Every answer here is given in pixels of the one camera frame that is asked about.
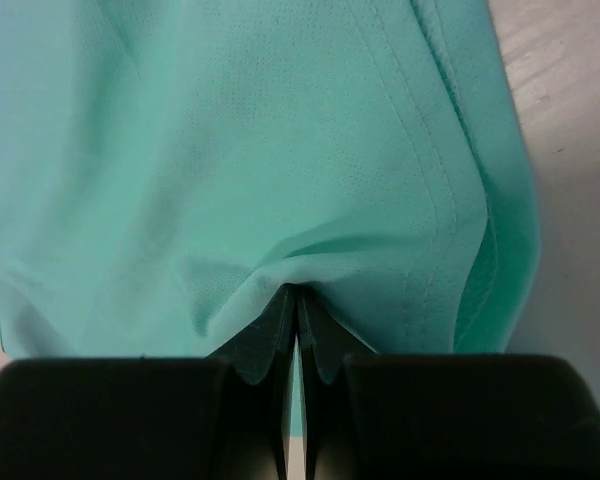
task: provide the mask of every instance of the gray surface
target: gray surface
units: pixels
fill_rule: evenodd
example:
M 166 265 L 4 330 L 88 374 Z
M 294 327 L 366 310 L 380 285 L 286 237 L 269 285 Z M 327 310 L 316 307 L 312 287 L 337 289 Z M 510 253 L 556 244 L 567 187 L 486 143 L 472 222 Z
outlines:
M 491 0 L 536 174 L 540 271 L 511 350 L 567 358 L 600 403 L 600 0 Z

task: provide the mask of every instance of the table surface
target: table surface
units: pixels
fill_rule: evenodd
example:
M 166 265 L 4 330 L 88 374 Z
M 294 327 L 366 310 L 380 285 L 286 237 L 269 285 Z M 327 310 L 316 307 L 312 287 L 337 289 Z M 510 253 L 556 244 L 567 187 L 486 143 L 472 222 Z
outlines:
M 567 358 L 600 404 L 600 0 L 490 0 L 543 250 L 510 350 Z

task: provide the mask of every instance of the perforated fabric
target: perforated fabric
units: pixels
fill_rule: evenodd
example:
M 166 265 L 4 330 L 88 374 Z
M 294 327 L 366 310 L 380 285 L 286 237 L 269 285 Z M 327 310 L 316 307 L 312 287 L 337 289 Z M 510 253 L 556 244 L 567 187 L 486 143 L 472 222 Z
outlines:
M 0 1 L 12 357 L 206 355 L 284 282 L 498 351 L 538 244 L 483 0 Z

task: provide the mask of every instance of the mint green fabric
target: mint green fabric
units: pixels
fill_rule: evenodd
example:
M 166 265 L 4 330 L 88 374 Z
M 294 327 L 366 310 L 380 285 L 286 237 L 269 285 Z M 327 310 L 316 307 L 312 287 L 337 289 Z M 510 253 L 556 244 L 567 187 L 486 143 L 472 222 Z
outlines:
M 285 282 L 501 351 L 538 258 L 483 0 L 0 0 L 0 334 L 198 356 Z

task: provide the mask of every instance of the stitched seam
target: stitched seam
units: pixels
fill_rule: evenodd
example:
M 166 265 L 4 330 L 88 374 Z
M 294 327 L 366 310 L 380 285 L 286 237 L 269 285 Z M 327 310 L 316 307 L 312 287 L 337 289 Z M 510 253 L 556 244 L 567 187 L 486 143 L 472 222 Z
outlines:
M 447 243 L 447 246 L 446 246 L 444 252 L 438 259 L 438 262 L 433 267 L 433 270 L 431 271 L 431 274 L 429 275 L 429 280 L 427 282 L 427 286 L 425 287 L 425 291 L 423 294 L 422 307 L 421 307 L 422 312 L 423 312 L 423 317 L 422 317 L 422 325 L 421 325 L 421 329 L 420 329 L 420 342 L 422 344 L 424 342 L 424 337 L 427 332 L 428 316 L 426 314 L 426 308 L 427 308 L 427 300 L 428 300 L 428 296 L 429 296 L 429 291 L 430 291 L 431 285 L 433 283 L 433 279 L 435 278 L 435 275 L 437 273 L 437 270 L 440 267 L 440 265 L 442 264 L 442 261 L 447 256 L 447 253 L 451 249 L 451 245 L 453 245 L 453 241 L 455 240 L 455 237 L 458 233 L 458 206 L 456 204 L 456 201 L 455 201 L 455 198 L 453 195 L 453 191 L 451 190 L 451 182 L 449 181 L 449 175 L 447 173 L 447 170 L 444 167 L 444 164 L 442 163 L 442 160 L 440 157 L 440 152 L 438 151 L 438 147 L 436 146 L 435 142 L 433 141 L 433 135 L 431 134 L 431 129 L 429 127 L 429 124 L 427 123 L 426 119 L 424 118 L 424 115 L 422 114 L 422 110 L 420 109 L 418 103 L 415 101 L 413 93 L 411 92 L 411 88 L 409 87 L 409 82 L 407 80 L 407 75 L 406 75 L 404 69 L 402 68 L 402 65 L 398 61 L 397 54 L 396 54 L 395 49 L 393 48 L 393 45 L 391 44 L 391 42 L 389 42 L 389 38 L 387 37 L 387 33 L 385 31 L 385 25 L 384 25 L 382 18 L 380 17 L 380 14 L 378 13 L 378 9 L 373 0 L 370 0 L 369 3 L 373 7 L 374 14 L 375 14 L 376 18 L 378 19 L 378 22 L 380 23 L 380 30 L 382 31 L 382 35 L 384 37 L 385 43 L 391 50 L 391 56 L 393 58 L 393 61 L 396 64 L 396 67 L 398 68 L 400 75 L 402 76 L 406 92 L 408 93 L 409 97 L 411 98 L 411 101 L 413 102 L 413 104 L 416 108 L 416 111 L 418 112 L 418 115 L 420 116 L 420 121 L 422 122 L 422 125 L 425 127 L 427 136 L 429 137 L 429 142 L 431 143 L 431 147 L 433 148 L 433 151 L 436 156 L 436 161 L 437 161 L 438 165 L 440 166 L 440 169 L 442 170 L 442 173 L 443 173 L 443 176 L 445 179 L 445 186 L 446 186 L 447 192 L 449 194 L 449 198 L 451 200 L 451 207 L 453 209 L 453 232 L 451 233 L 451 238 L 449 239 L 449 242 Z
M 438 236 L 438 209 L 436 208 L 436 204 L 433 201 L 433 195 L 431 194 L 431 189 L 429 188 L 429 183 L 427 182 L 426 176 L 424 174 L 424 170 L 422 168 L 422 163 L 420 161 L 420 156 L 418 155 L 418 152 L 416 151 L 413 142 L 411 141 L 411 137 L 409 136 L 409 133 L 407 132 L 407 128 L 404 124 L 404 121 L 402 120 L 402 117 L 400 116 L 400 114 L 398 113 L 398 109 L 396 108 L 396 105 L 393 101 L 393 99 L 391 98 L 391 95 L 389 95 L 389 91 L 387 89 L 387 85 L 385 84 L 383 78 L 382 78 L 382 73 L 380 71 L 380 68 L 378 67 L 378 63 L 376 62 L 376 59 L 374 58 L 374 56 L 371 53 L 371 49 L 369 48 L 369 44 L 367 43 L 367 40 L 362 32 L 362 28 L 360 27 L 360 22 L 358 22 L 358 19 L 356 18 L 356 16 L 353 14 L 353 11 L 351 10 L 351 5 L 349 3 L 350 0 L 345 0 L 345 5 L 347 7 L 347 11 L 349 12 L 349 15 L 351 15 L 351 18 L 353 19 L 355 25 L 356 25 L 356 29 L 358 30 L 358 34 L 360 35 L 360 38 L 362 39 L 362 42 L 364 43 L 365 49 L 367 51 L 367 54 L 369 55 L 369 57 L 371 58 L 371 61 L 373 62 L 373 65 L 376 69 L 376 71 L 378 72 L 378 78 L 380 80 L 380 83 L 382 84 L 382 88 L 384 90 L 385 95 L 387 96 L 387 99 L 389 100 L 389 103 L 391 103 L 391 106 L 393 107 L 393 111 L 396 114 L 396 117 L 398 117 L 398 121 L 400 122 L 400 125 L 402 127 L 402 130 L 405 133 L 405 136 L 407 138 L 407 141 L 409 142 L 409 146 L 411 148 L 411 151 L 413 152 L 413 155 L 416 158 L 416 163 L 418 164 L 418 169 L 420 171 L 420 175 L 422 176 L 422 181 L 425 184 L 425 187 L 427 189 L 427 194 L 429 196 L 429 201 L 431 202 L 431 207 L 433 208 L 433 214 L 434 214 L 434 234 L 437 237 Z M 429 240 L 429 244 L 427 246 L 427 249 L 420 252 L 420 254 L 414 259 L 412 266 L 409 267 L 409 269 L 407 270 L 405 277 L 403 279 L 403 290 L 404 290 L 404 300 L 406 302 L 406 289 L 407 289 L 407 281 L 409 279 L 409 276 L 411 275 L 411 271 L 412 271 L 412 267 L 426 254 L 431 250 L 431 246 L 433 245 L 433 239 Z M 405 313 L 405 323 L 404 326 L 406 327 L 406 324 L 409 322 L 409 318 L 406 315 L 406 305 L 403 304 L 402 307 L 402 311 L 403 313 Z
M 434 0 L 433 2 L 433 13 L 435 16 L 435 21 L 438 24 L 438 27 L 440 28 L 440 38 L 442 41 L 442 47 L 444 49 L 444 53 L 447 57 L 448 60 L 448 64 L 449 64 L 449 73 L 450 73 L 450 80 L 453 83 L 453 88 L 455 89 L 455 91 L 458 94 L 458 101 L 460 103 L 460 110 L 464 111 L 464 99 L 462 97 L 462 92 L 460 91 L 460 88 L 458 87 L 458 83 L 456 80 L 456 73 L 455 73 L 455 69 L 453 66 L 453 59 L 451 58 L 451 55 L 449 54 L 449 48 L 447 46 L 447 42 L 445 40 L 445 36 L 444 36 L 444 28 L 442 25 L 442 19 L 440 18 L 440 14 L 438 12 L 438 5 L 437 5 L 437 1 Z M 473 138 L 471 137 L 471 133 L 469 132 L 469 129 L 466 128 L 465 129 L 466 135 L 468 137 L 469 140 L 469 145 L 470 146 L 474 146 L 475 142 L 473 141 Z M 493 289 L 495 287 L 495 283 L 496 283 L 496 276 L 498 274 L 498 270 L 500 267 L 500 253 L 499 253 L 499 249 L 498 249 L 498 234 L 496 231 L 496 226 L 495 223 L 493 222 L 493 215 L 491 213 L 491 207 L 489 204 L 489 196 L 486 195 L 485 192 L 485 199 L 487 202 L 487 215 L 489 217 L 489 230 L 491 232 L 491 235 L 493 235 L 493 252 L 494 252 L 494 256 L 495 259 L 493 261 L 493 270 L 491 273 L 491 282 L 489 283 L 489 287 L 487 288 L 487 292 L 484 294 L 484 296 L 482 297 L 482 301 L 480 302 L 480 304 L 478 305 L 478 308 L 476 309 L 475 314 L 471 317 L 471 320 L 469 320 L 469 322 L 467 323 L 467 325 L 465 326 L 463 332 L 458 336 L 458 341 L 457 341 L 457 345 L 460 346 L 460 344 L 462 343 L 462 340 L 466 337 L 467 333 L 469 332 L 469 329 L 471 328 L 471 326 L 476 322 L 476 320 L 478 319 L 478 317 L 480 316 L 480 313 L 482 313 L 482 310 L 484 309 L 484 306 L 487 303 L 487 300 L 489 298 L 489 296 L 491 295 L 491 293 L 493 292 Z

